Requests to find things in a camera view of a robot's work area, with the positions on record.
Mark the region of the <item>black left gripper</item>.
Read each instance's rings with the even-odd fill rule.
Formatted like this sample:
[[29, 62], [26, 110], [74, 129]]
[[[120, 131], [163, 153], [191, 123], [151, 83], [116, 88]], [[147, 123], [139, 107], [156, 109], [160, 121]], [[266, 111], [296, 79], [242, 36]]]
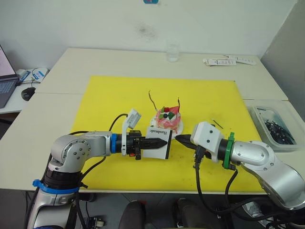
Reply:
[[126, 154], [141, 160], [141, 149], [158, 149], [167, 145], [167, 141], [160, 138], [142, 137], [140, 130], [131, 130], [126, 137]]

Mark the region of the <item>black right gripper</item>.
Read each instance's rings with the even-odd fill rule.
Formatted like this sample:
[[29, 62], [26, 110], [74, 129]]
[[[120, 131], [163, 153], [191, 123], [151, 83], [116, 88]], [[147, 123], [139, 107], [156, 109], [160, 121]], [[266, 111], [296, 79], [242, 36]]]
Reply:
[[[185, 147], [190, 148], [190, 149], [194, 149], [194, 144], [191, 142], [191, 135], [190, 134], [176, 135], [175, 139], [177, 141], [179, 141]], [[194, 165], [200, 164], [204, 157], [206, 157], [208, 159], [211, 159], [211, 153], [209, 153], [202, 146], [196, 146], [195, 147], [195, 154], [194, 154]]]

